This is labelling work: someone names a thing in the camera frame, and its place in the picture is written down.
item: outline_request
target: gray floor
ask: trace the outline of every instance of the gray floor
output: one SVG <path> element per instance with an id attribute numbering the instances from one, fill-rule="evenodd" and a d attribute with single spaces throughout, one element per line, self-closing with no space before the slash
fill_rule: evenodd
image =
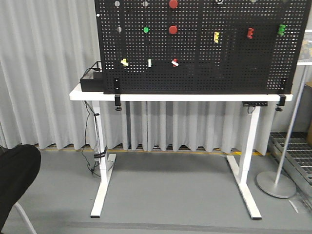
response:
<path id="1" fill-rule="evenodd" d="M 255 185 L 259 172 L 275 168 L 268 156 L 253 156 L 248 185 L 260 221 L 250 219 L 220 155 L 118 153 L 102 217 L 92 219 L 99 179 L 86 170 L 82 155 L 43 151 L 41 171 L 20 204 L 38 234 L 311 234 L 307 210 L 296 213 L 287 199 Z M 28 233 L 14 209 L 3 232 Z"/>

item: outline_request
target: black clamp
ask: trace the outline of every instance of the black clamp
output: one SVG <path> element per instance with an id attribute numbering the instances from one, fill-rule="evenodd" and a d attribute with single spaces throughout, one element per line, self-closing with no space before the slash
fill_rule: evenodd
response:
<path id="1" fill-rule="evenodd" d="M 119 78 L 114 78 L 114 90 L 115 90 L 115 110 L 121 111 L 121 101 L 120 101 L 120 80 Z"/>
<path id="2" fill-rule="evenodd" d="M 276 104 L 277 107 L 275 108 L 275 110 L 281 112 L 281 111 L 283 111 L 283 109 L 280 108 L 280 107 L 281 107 L 281 106 L 285 106 L 286 96 L 283 95 L 283 94 L 279 94 L 279 96 L 280 96 L 279 103 Z"/>
<path id="3" fill-rule="evenodd" d="M 95 155 L 93 155 L 93 157 L 94 157 L 94 159 L 103 158 L 103 157 L 105 157 L 105 154 L 106 154 L 106 151 L 99 153 L 99 154 L 95 154 Z"/>

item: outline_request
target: black pegboard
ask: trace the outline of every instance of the black pegboard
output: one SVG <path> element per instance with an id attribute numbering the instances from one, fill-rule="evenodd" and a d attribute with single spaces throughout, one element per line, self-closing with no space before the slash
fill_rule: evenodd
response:
<path id="1" fill-rule="evenodd" d="M 95 3 L 108 94 L 114 78 L 122 94 L 289 94 L 311 7 L 311 0 L 178 0 L 174 10 L 168 0 Z"/>

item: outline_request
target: black pants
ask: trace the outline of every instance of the black pants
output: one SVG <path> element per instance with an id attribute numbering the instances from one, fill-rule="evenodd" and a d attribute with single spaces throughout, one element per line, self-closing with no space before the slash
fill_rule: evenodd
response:
<path id="1" fill-rule="evenodd" d="M 35 180 L 41 163 L 39 150 L 21 145 L 0 156 L 0 231 L 13 205 Z"/>

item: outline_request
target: standing desk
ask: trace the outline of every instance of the standing desk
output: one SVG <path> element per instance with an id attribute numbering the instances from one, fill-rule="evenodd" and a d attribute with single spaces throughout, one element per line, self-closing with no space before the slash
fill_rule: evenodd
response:
<path id="1" fill-rule="evenodd" d="M 99 133 L 100 140 L 100 152 L 104 152 L 104 139 L 102 132 L 102 122 L 100 118 L 100 101 L 115 101 L 114 94 L 103 94 L 102 92 L 82 92 L 81 85 L 78 84 L 73 91 L 69 94 L 70 100 L 80 100 L 80 101 L 92 101 L 93 110 L 95 113 L 99 114 L 97 118 L 96 129 Z M 293 95 L 286 95 L 286 101 L 291 101 Z M 277 94 L 271 95 L 155 95 L 155 94 L 121 94 L 120 101 L 214 101 L 214 102 L 279 102 L 280 96 Z M 246 184 L 247 175 L 251 163 L 255 134 L 258 126 L 260 106 L 255 107 L 254 111 L 248 118 L 246 122 L 246 141 L 242 146 L 242 155 L 239 160 L 239 164 L 236 162 L 233 155 L 228 155 L 227 160 L 231 167 L 232 173 L 237 182 L 240 193 L 244 199 L 246 207 L 252 219 L 261 219 L 262 216 L 260 211 L 254 201 L 254 198 Z M 104 200 L 107 192 L 107 188 L 111 179 L 112 171 L 114 166 L 110 169 L 107 166 L 108 160 L 115 161 L 116 155 L 106 153 L 105 157 L 100 159 L 99 168 L 101 174 L 101 182 L 98 188 L 97 196 L 94 201 L 94 205 L 91 211 L 91 217 L 100 217 L 102 208 L 104 205 Z"/>

